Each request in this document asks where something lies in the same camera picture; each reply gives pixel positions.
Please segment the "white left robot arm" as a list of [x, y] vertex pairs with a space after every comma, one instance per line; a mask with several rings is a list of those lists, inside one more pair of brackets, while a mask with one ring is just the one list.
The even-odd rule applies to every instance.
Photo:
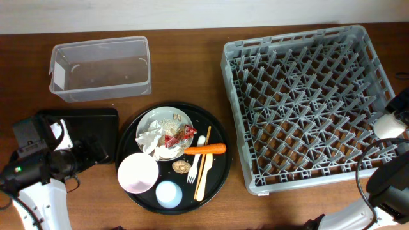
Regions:
[[1, 191], [10, 196], [25, 229], [71, 229], [66, 180], [107, 158], [92, 135], [21, 135], [19, 149], [1, 172]]

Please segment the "white plastic fork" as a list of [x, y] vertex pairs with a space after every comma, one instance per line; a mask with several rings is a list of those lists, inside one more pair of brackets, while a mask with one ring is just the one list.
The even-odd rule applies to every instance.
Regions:
[[[197, 140], [197, 147], [203, 146], [205, 144], [206, 141], [206, 137], [201, 135], [199, 136], [198, 140]], [[193, 184], [195, 181], [195, 178], [197, 176], [197, 165], [199, 162], [200, 156], [199, 155], [195, 155], [194, 157], [194, 161], [192, 163], [192, 166], [188, 172], [187, 175], [187, 183], [188, 184]]]

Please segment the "red snack wrapper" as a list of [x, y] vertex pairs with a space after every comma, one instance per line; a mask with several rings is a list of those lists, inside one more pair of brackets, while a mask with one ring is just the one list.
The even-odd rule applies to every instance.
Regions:
[[177, 144], [182, 144], [189, 139], [192, 139], [197, 133], [197, 130], [189, 125], [181, 125], [173, 136], [166, 135], [164, 146], [172, 148]]

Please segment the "light blue cup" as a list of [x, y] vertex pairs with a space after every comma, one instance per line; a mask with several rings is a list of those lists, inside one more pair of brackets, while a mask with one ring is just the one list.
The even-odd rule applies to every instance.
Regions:
[[181, 203], [183, 192], [176, 183], [162, 181], [157, 185], [155, 195], [159, 205], [163, 208], [171, 209]]

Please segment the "pile of rice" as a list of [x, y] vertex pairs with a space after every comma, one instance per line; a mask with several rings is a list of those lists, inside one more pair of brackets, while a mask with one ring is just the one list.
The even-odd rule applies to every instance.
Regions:
[[179, 122], [173, 119], [163, 119], [159, 121], [159, 125], [163, 129], [163, 134], [171, 137], [177, 133], [180, 126]]

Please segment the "brown mushroom slice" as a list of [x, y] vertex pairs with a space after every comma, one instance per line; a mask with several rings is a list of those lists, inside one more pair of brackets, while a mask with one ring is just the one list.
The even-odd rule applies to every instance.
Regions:
[[185, 174], [190, 171], [191, 165], [183, 160], [178, 160], [172, 163], [172, 168], [176, 173]]

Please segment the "grey plate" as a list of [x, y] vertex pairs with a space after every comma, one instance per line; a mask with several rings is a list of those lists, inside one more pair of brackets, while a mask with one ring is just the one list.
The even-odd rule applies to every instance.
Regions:
[[157, 107], [147, 112], [135, 131], [135, 141], [156, 161], [176, 159], [190, 147], [197, 130], [188, 115], [176, 107]]

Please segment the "pink bowl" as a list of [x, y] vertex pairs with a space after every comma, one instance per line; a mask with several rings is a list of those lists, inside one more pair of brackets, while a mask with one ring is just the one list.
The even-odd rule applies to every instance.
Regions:
[[127, 156], [118, 167], [118, 182], [123, 190], [132, 194], [148, 191], [159, 176], [157, 161], [148, 154], [134, 153]]

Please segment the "white napkin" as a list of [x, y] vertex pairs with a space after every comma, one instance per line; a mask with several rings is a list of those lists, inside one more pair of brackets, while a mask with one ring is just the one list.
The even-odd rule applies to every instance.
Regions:
[[158, 145], [160, 138], [163, 136], [163, 129], [157, 120], [153, 121], [148, 130], [137, 136], [136, 143], [141, 146], [145, 154], [150, 154]]
[[180, 157], [183, 154], [181, 147], [167, 148], [164, 145], [156, 147], [153, 153], [153, 158], [158, 160], [169, 160]]

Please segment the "white cup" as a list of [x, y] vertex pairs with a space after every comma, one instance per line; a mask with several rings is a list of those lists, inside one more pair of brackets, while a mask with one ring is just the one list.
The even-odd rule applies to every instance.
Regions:
[[374, 134], [379, 139], [397, 138], [408, 126], [398, 121], [393, 114], [386, 114], [374, 124]]

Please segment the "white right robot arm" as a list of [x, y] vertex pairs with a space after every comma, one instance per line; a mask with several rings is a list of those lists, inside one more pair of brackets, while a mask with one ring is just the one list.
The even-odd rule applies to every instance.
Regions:
[[408, 129], [408, 89], [395, 96], [385, 110], [387, 113], [373, 128], [379, 139], [365, 148], [357, 163], [355, 182], [361, 199], [337, 213], [309, 220], [303, 229], [378, 229], [408, 222], [407, 152], [379, 167], [369, 178], [365, 190], [360, 183], [360, 165], [371, 150], [387, 143], [408, 143], [399, 137]]

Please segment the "orange carrot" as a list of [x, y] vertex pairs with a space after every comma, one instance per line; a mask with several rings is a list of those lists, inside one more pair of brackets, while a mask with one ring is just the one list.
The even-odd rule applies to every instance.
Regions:
[[206, 146], [189, 147], [183, 150], [186, 155], [197, 154], [225, 154], [227, 147], [224, 143], [209, 144]]

